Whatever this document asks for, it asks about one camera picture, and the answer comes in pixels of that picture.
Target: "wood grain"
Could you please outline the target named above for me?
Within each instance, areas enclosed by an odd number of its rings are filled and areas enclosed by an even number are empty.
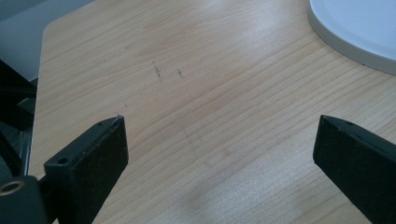
[[[125,117],[95,223],[369,223],[313,163],[321,114],[396,140],[396,77],[311,29],[306,1],[95,1],[44,33],[30,173]]]

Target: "white round object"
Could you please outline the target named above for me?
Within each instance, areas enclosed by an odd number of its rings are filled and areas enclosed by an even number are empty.
[[[334,49],[396,75],[396,0],[310,0],[307,14]]]

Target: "gray floor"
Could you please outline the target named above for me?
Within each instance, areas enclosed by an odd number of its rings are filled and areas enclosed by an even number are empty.
[[[37,79],[32,81],[32,83],[37,86]],[[20,107],[29,111],[30,113],[35,113],[35,99],[25,99],[20,102]],[[6,137],[8,142],[14,147],[14,149],[19,153],[21,142],[20,136],[21,132],[17,129],[6,125],[5,123],[0,121],[0,132]],[[0,157],[0,182],[10,179],[11,173],[8,170],[8,167],[4,163],[3,159]]]
[[[38,78],[45,27],[91,1],[0,0],[0,59],[26,80]]]

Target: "pencil mark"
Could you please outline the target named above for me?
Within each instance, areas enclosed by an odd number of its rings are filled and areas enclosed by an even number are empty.
[[[184,76],[181,75],[181,71],[180,71],[179,69],[177,69],[177,72],[178,72],[178,75],[179,75],[181,78],[184,78]]]
[[[152,65],[154,66],[155,72],[157,73],[157,77],[161,78],[160,69],[158,69],[157,65],[155,65],[155,62],[152,62]]]

